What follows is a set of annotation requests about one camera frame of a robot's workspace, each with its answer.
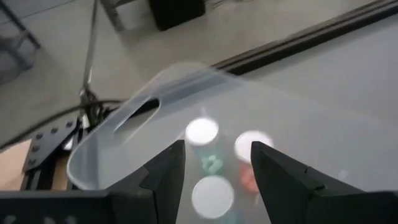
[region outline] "white bottle cap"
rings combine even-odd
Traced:
[[[269,137],[266,133],[260,131],[246,131],[242,133],[235,141],[234,150],[236,157],[240,161],[251,164],[251,143],[254,141],[260,141],[270,147],[274,147],[271,137]]]
[[[218,124],[209,117],[196,118],[185,129],[185,139],[194,146],[209,144],[217,135]]]
[[[192,191],[192,205],[202,218],[216,219],[234,203],[234,189],[227,179],[211,175],[200,180]]]

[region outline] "gray floor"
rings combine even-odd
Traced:
[[[128,98],[166,66],[194,60],[208,65],[281,39],[371,0],[252,0],[227,2],[166,32],[145,18],[115,33],[102,9],[93,68],[101,98]],[[66,106],[78,103],[92,1],[77,0],[23,18],[40,40],[34,67],[0,86],[0,142]],[[0,27],[3,35],[14,30]]]

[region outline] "transparent plastic bin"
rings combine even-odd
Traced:
[[[159,99],[159,109],[121,141],[115,131],[150,98]],[[269,222],[261,197],[247,193],[239,182],[233,144],[247,130],[265,132],[277,150],[359,189],[398,189],[398,128],[393,124],[195,63],[159,73],[92,131],[73,152],[68,176],[81,189],[105,189],[183,139],[187,124],[203,115],[220,127],[223,176],[234,189],[234,221],[228,223]],[[205,174],[195,153],[186,150],[177,223],[206,223],[191,202],[192,190]]]

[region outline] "black metal frame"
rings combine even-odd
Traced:
[[[337,18],[305,29],[297,34],[291,35],[284,40],[271,42],[228,60],[217,63],[213,65],[213,67],[234,75],[244,75],[247,72],[289,57],[293,54],[297,54],[311,47],[322,44],[328,40],[334,39],[340,35],[375,23],[397,13],[398,0],[375,1],[371,4],[367,4],[361,8],[338,16]],[[149,101],[142,106],[139,111],[133,115],[133,117],[153,110],[156,107],[156,100]],[[86,130],[80,127],[73,135],[77,136],[77,140],[80,141],[84,137],[85,131]],[[51,162],[43,163],[38,169],[33,170],[32,173],[28,172],[26,175],[28,176],[28,179],[31,179],[30,184],[26,184],[28,181],[24,182],[25,184],[23,185],[22,189],[49,189],[48,184],[40,183],[41,181],[44,183],[45,181],[48,181],[48,175],[44,174],[47,172],[53,173],[52,167],[53,163]]]

